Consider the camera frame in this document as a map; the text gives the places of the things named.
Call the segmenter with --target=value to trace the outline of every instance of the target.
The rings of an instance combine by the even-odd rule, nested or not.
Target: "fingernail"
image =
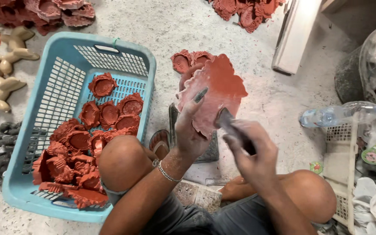
[[[207,91],[208,91],[208,87],[206,87],[202,91],[198,92],[198,94],[194,98],[195,103],[200,102],[200,100],[204,97],[204,95],[206,95]]]

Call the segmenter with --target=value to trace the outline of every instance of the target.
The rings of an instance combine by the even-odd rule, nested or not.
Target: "silver chain bracelet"
[[[170,181],[174,181],[174,182],[181,182],[182,179],[178,180],[178,179],[174,179],[172,177],[170,177],[168,174],[166,174],[166,172],[163,170],[162,168],[162,161],[159,161],[159,165],[158,165],[158,168],[159,168],[159,171],[163,174],[163,176],[166,178],[166,179],[169,179]]]

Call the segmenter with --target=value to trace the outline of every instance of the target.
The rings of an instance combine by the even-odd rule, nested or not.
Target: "plastic water bottle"
[[[367,101],[354,101],[342,106],[310,109],[302,114],[300,123],[304,127],[338,126],[349,122],[349,117],[359,111],[366,114],[376,114],[376,104]]]

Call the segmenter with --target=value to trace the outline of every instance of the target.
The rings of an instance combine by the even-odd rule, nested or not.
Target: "person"
[[[200,92],[184,106],[170,151],[166,131],[152,137],[149,149],[134,136],[117,136],[103,149],[99,172],[114,207],[100,234],[316,234],[311,222],[327,222],[336,211],[332,188],[310,171],[277,175],[278,148],[254,121],[233,125],[253,141],[256,155],[245,154],[234,137],[223,137],[243,177],[221,190],[223,200],[235,202],[213,214],[180,203],[172,190],[209,145],[192,126],[203,96]],[[157,158],[161,161],[154,167]]]

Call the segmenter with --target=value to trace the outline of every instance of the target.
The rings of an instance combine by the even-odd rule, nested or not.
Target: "concrete floor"
[[[63,27],[58,31],[79,31],[135,42],[148,47],[156,57],[155,91],[146,140],[159,129],[169,130],[168,106],[176,102],[180,75],[169,59],[181,49],[206,50],[214,55],[227,54],[236,74],[243,77],[249,96],[242,100],[238,118],[258,120],[279,147],[279,174],[308,169],[309,162],[322,158],[324,136],[320,130],[304,129],[298,117],[306,109],[340,104],[334,90],[337,62],[358,46],[345,31],[325,15],[319,15],[313,27],[301,67],[294,76],[271,70],[272,56],[282,25],[279,8],[268,23],[254,33],[232,24],[214,13],[204,0],[92,0],[96,22],[84,29]],[[27,47],[42,54],[49,35],[36,34]],[[8,99],[11,114],[0,112],[0,123],[20,121],[24,116],[38,61],[23,60],[15,64],[15,76],[27,86]],[[220,160],[191,167],[188,180],[205,183],[208,178],[232,179],[238,175],[233,156],[219,139]],[[73,222],[41,216],[4,203],[0,191],[0,234],[96,234],[101,225]]]

